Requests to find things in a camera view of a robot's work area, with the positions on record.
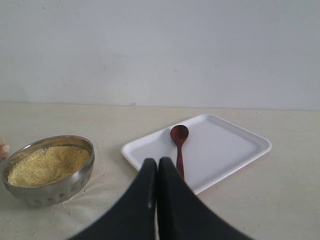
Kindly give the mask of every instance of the spilled grains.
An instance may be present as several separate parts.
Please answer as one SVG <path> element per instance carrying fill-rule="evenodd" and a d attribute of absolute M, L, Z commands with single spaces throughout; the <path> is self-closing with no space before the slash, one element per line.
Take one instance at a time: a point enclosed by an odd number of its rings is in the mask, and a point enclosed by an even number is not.
<path fill-rule="evenodd" d="M 52 146 L 31 153 L 9 172 L 8 182 L 19 187 L 38 187 L 64 179 L 81 169 L 90 154 L 77 146 Z"/>

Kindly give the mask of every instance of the spoon handle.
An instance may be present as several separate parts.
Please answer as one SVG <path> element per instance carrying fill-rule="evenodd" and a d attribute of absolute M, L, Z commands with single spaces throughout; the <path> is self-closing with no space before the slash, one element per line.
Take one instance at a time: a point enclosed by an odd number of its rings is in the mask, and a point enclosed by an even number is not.
<path fill-rule="evenodd" d="M 182 179 L 185 179 L 184 162 L 183 162 L 183 158 L 182 158 L 182 146 L 178 145 L 177 149 L 178 149 L 178 154 L 176 157 L 175 167 L 177 168 L 178 172 L 180 173 Z"/>

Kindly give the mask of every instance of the bowl rim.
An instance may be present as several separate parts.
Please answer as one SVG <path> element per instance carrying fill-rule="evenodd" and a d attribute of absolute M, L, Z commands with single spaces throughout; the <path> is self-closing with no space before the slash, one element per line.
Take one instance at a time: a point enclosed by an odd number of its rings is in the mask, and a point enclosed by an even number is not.
<path fill-rule="evenodd" d="M 89 159 L 87 160 L 87 162 L 85 163 L 85 165 L 83 165 L 78 171 L 74 172 L 73 174 L 65 177 L 65 178 L 62 178 L 58 181 L 54 181 L 54 182 L 50 182 L 48 184 L 45 184 L 45 185 L 41 185 L 41 186 L 32 186 L 32 187 L 23 187 L 23 186 L 16 186 L 16 185 L 12 185 L 11 183 L 9 183 L 6 178 L 5 178 L 5 168 L 6 166 L 8 165 L 8 163 L 12 160 L 12 158 L 17 155 L 18 153 L 22 152 L 23 150 L 31 147 L 32 145 L 35 145 L 35 144 L 38 144 L 40 142 L 44 142 L 44 141 L 47 141 L 47 140 L 50 140 L 50 139 L 57 139 L 57 138 L 66 138 L 66 137 L 72 137 L 72 138 L 79 138 L 79 139 L 82 139 L 84 141 L 86 141 L 91 149 L 92 149 L 92 152 L 90 154 L 90 157 Z M 94 161 L 94 158 L 95 158 L 95 151 L 94 151 L 94 145 L 92 144 L 91 141 L 89 141 L 87 138 L 85 137 L 82 137 L 82 136 L 77 136 L 77 135 L 58 135 L 58 136 L 51 136 L 51 137 L 46 137 L 46 138 L 43 138 L 43 139 L 40 139 L 40 140 L 37 140 L 37 141 L 34 141 L 22 148 L 20 148 L 18 151 L 16 151 L 15 153 L 11 154 L 11 156 L 8 157 L 8 159 L 5 160 L 5 162 L 3 163 L 2 165 L 2 169 L 1 169 L 1 178 L 2 178 L 2 181 L 5 185 L 8 185 L 10 186 L 11 188 L 19 188 L 19 189 L 38 189 L 38 188 L 43 188 L 43 187 L 47 187 L 47 186 L 51 186 L 51 185 L 54 185 L 56 183 L 59 183 L 61 181 L 64 181 L 68 178 L 71 178 L 73 175 L 76 175 L 78 172 L 80 172 L 82 169 L 84 169 L 86 166 L 88 166 L 92 161 Z"/>

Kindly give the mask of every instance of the red spoon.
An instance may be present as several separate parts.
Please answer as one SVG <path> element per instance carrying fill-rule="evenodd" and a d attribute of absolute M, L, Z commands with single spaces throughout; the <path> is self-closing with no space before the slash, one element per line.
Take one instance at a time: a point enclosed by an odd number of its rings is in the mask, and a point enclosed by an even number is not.
<path fill-rule="evenodd" d="M 184 162 L 182 158 L 182 145 L 187 140 L 189 136 L 189 130 L 184 125 L 177 125 L 171 129 L 170 136 L 175 142 L 178 154 L 176 157 L 176 168 L 178 169 L 181 177 L 185 179 Z"/>

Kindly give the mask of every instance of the white backdrop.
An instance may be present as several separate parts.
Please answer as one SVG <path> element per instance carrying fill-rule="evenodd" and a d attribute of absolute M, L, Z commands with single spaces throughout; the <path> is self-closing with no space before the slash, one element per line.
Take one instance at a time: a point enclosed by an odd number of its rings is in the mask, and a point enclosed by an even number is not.
<path fill-rule="evenodd" d="M 0 101 L 320 110 L 319 0 L 0 0 Z"/>

